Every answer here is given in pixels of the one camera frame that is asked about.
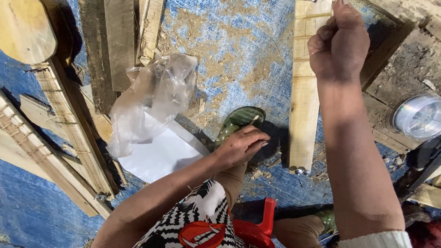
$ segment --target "sheet of paper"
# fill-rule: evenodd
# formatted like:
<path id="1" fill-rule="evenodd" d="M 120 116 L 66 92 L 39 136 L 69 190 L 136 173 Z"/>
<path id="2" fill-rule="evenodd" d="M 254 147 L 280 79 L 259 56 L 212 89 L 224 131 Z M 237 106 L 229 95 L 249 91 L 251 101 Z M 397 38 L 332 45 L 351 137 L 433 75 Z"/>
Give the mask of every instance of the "sheet of paper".
<path id="1" fill-rule="evenodd" d="M 164 133 L 135 145 L 132 155 L 119 158 L 124 169 L 147 183 L 209 154 L 196 137 L 173 121 Z"/>

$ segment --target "clear plastic spool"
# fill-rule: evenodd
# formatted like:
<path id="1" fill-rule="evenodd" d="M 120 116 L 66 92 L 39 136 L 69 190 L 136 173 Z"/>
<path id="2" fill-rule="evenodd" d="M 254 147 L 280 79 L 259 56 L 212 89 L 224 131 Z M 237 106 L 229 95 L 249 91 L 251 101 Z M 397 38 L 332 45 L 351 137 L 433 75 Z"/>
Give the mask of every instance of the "clear plastic spool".
<path id="1" fill-rule="evenodd" d="M 412 140 L 426 141 L 439 136 L 441 97 L 421 94 L 405 101 L 395 112 L 393 126 Z"/>

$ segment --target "white sleeve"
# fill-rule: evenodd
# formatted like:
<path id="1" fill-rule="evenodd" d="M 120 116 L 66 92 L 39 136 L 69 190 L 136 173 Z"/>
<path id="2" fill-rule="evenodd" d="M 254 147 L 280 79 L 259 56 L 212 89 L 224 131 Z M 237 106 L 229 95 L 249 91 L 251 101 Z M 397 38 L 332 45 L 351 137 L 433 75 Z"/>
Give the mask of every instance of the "white sleeve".
<path id="1" fill-rule="evenodd" d="M 339 248 L 412 248 L 409 235 L 405 231 L 387 231 L 342 240 Z"/>

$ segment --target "clear plastic bag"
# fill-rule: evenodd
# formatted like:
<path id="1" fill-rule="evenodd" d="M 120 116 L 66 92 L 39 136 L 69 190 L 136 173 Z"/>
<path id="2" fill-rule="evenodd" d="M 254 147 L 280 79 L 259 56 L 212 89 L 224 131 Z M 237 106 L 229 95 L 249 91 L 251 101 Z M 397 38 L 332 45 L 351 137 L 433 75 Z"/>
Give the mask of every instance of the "clear plastic bag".
<path id="1" fill-rule="evenodd" d="M 127 69 L 132 85 L 112 106 L 112 136 L 107 146 L 117 158 L 133 146 L 160 135 L 178 113 L 188 110 L 196 80 L 197 58 L 181 53 Z"/>

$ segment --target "red stool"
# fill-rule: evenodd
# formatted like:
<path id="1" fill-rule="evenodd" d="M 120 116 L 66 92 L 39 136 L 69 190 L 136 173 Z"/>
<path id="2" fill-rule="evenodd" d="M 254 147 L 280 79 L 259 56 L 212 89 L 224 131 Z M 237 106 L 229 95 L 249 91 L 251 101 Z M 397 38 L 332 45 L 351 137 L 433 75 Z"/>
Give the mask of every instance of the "red stool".
<path id="1" fill-rule="evenodd" d="M 273 233 L 274 209 L 276 205 L 277 203 L 274 199 L 265 198 L 263 221 L 258 225 L 242 220 L 233 220 L 235 235 L 257 248 L 274 248 L 271 234 Z"/>

